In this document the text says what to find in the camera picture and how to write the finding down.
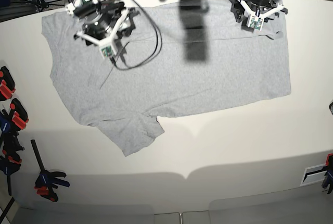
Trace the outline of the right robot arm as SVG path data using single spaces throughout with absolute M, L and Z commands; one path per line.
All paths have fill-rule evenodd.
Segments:
M 67 13 L 83 22 L 81 32 L 97 40 L 107 38 L 125 12 L 123 2 L 65 0 Z

